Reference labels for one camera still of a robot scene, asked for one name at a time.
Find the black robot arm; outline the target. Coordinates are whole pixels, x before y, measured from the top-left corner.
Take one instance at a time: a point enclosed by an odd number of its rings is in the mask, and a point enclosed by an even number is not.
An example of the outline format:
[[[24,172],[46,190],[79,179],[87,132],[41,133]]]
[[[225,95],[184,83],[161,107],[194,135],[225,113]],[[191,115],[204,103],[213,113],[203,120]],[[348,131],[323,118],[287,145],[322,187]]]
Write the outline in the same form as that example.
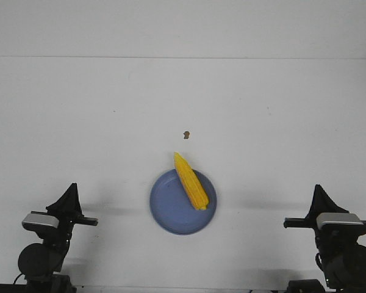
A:
[[[366,292],[366,220],[336,205],[321,185],[314,187],[312,203],[303,218],[286,218],[284,228],[314,231],[315,262],[326,286],[336,292]]]
[[[76,224],[98,225],[98,219],[83,215],[76,183],[45,212],[32,211],[22,220],[22,227],[42,240],[25,247],[18,257],[18,268],[27,281],[26,292],[77,291],[70,276],[60,273]]]

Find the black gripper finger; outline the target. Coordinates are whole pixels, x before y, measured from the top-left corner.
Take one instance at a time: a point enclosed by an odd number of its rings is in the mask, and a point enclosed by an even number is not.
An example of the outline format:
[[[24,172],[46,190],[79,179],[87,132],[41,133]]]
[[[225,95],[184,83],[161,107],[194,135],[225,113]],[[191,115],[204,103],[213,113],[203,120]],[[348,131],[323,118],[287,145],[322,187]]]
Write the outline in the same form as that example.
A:
[[[349,213],[348,210],[341,208],[329,197],[321,185],[318,186],[319,207],[321,212]]]
[[[58,217],[77,213],[77,184],[72,183],[55,203],[46,207],[46,210]]]
[[[317,218],[317,212],[319,210],[318,204],[320,199],[320,191],[319,191],[320,185],[316,184],[314,187],[312,202],[309,208],[309,211],[305,217],[306,220],[313,220]]]
[[[77,217],[83,216],[76,183],[72,183],[68,188],[68,211]]]

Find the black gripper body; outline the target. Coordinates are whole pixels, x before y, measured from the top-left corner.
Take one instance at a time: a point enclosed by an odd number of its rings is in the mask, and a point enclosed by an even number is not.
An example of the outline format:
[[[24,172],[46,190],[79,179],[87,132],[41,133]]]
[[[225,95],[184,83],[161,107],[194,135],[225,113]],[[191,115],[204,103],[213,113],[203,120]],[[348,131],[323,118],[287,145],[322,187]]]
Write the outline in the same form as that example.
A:
[[[310,228],[315,234],[315,244],[320,253],[339,253],[354,245],[359,236],[366,234],[366,220],[325,222],[321,226],[316,220],[285,218],[285,228]]]
[[[97,226],[98,219],[92,217],[63,216],[56,217],[59,220],[58,228],[39,228],[35,232],[43,240],[43,245],[48,247],[67,247],[76,224]]]

